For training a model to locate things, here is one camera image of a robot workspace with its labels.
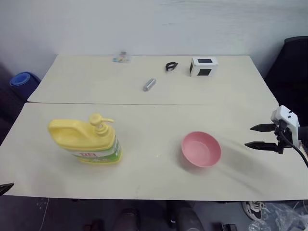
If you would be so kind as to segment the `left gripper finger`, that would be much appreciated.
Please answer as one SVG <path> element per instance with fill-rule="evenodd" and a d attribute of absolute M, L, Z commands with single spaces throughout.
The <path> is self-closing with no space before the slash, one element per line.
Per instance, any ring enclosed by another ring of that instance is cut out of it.
<path fill-rule="evenodd" d="M 0 185 L 0 195 L 4 195 L 13 186 L 14 186 L 14 183 L 1 184 Z"/>

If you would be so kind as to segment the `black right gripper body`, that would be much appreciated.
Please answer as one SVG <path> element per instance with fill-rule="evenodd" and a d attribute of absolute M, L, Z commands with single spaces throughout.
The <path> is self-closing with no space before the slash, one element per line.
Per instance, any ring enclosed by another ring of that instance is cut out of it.
<path fill-rule="evenodd" d="M 276 138 L 278 141 L 278 147 L 276 148 L 277 153 L 283 154 L 285 148 L 292 148 L 292 133 L 287 127 L 286 122 L 279 121 L 278 124 L 276 124 L 274 134 L 277 136 Z"/>

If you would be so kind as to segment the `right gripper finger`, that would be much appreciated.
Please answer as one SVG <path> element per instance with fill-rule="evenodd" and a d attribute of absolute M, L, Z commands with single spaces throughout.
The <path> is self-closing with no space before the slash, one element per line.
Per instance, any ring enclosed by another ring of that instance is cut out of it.
<path fill-rule="evenodd" d="M 254 131 L 259 131 L 259 132 L 271 132 L 275 130 L 275 124 L 274 123 L 258 124 L 258 125 L 251 127 L 250 129 Z"/>
<path fill-rule="evenodd" d="M 245 143 L 244 145 L 252 149 L 263 150 L 263 151 L 276 151 L 277 149 L 277 144 L 264 141 L 252 141 Z"/>

